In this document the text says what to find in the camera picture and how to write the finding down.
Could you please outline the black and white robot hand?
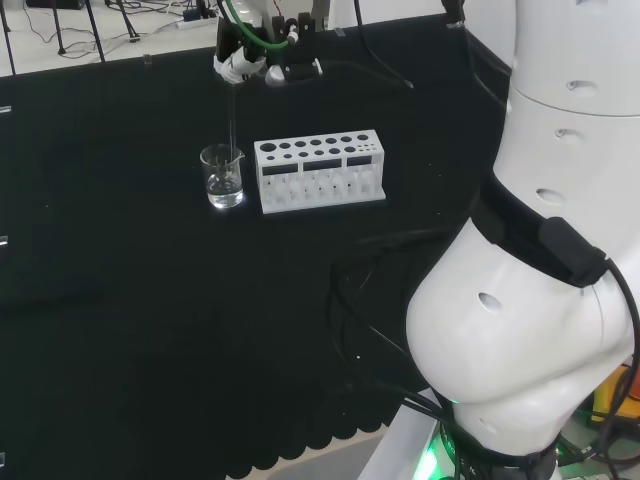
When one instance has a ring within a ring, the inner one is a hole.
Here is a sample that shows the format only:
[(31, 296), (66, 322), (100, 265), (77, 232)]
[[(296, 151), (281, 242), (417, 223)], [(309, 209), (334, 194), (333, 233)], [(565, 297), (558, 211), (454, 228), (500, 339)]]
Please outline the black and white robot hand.
[(312, 52), (316, 22), (304, 12), (296, 18), (271, 19), (274, 37), (264, 27), (233, 19), (218, 20), (214, 70), (227, 84), (239, 86), (258, 78), (270, 87), (315, 80), (323, 75), (323, 67)]

